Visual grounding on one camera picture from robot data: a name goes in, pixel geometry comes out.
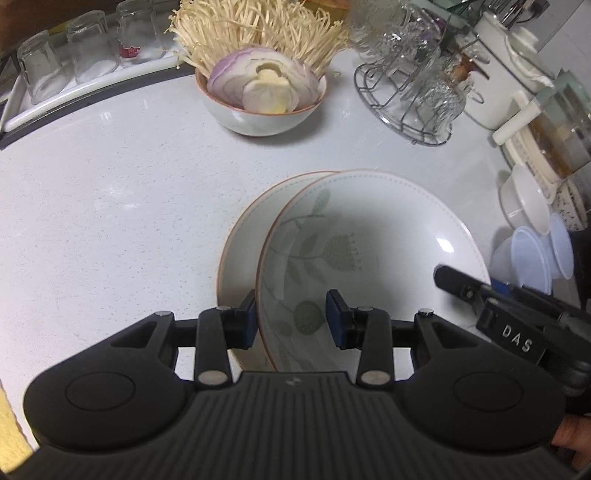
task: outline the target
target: countertop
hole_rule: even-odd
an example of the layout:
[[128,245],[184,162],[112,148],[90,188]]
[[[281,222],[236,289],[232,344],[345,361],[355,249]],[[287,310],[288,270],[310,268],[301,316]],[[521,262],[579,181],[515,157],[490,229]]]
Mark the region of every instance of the countertop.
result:
[[[485,261],[510,235],[509,167],[461,116],[448,144],[412,145],[363,105],[351,51],[302,125],[246,138],[218,125],[193,77],[88,106],[0,152],[0,379],[30,440],[22,396],[41,371],[157,310],[216,304],[232,226],[262,192],[313,170],[377,168],[416,181],[464,221]],[[177,372],[191,373],[190,360]]]

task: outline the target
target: wire rack base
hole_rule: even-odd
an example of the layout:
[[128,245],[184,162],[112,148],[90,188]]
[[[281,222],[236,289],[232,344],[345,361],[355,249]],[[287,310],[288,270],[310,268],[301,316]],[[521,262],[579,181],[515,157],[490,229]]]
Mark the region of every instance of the wire rack base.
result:
[[413,144],[438,147],[452,136],[430,131],[417,111],[415,102],[404,102],[402,93],[417,78],[422,68],[393,69],[383,61],[364,63],[354,74],[355,88],[369,110],[383,123]]

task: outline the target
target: human hand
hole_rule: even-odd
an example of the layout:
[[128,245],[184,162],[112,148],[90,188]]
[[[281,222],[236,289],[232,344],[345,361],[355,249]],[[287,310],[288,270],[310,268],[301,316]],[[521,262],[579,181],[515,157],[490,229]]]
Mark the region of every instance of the human hand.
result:
[[581,471],[591,461],[591,419],[566,415],[558,427],[552,445],[574,450],[571,466]]

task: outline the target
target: red label on glass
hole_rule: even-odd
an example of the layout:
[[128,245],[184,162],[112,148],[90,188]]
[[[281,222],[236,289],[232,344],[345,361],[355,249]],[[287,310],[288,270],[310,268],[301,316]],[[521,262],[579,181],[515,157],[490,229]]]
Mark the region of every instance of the red label on glass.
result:
[[138,56],[142,47],[121,47],[120,55],[122,59],[132,59]]

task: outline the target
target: ribbed black surface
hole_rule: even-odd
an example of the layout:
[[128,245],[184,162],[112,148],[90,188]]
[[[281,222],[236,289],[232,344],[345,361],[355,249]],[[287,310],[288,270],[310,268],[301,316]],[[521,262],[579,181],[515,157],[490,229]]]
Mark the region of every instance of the ribbed black surface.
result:
[[562,480],[544,448],[510,456],[457,452],[416,432],[386,393],[345,374],[249,374],[197,395],[171,428],[108,455],[42,447],[17,480]]

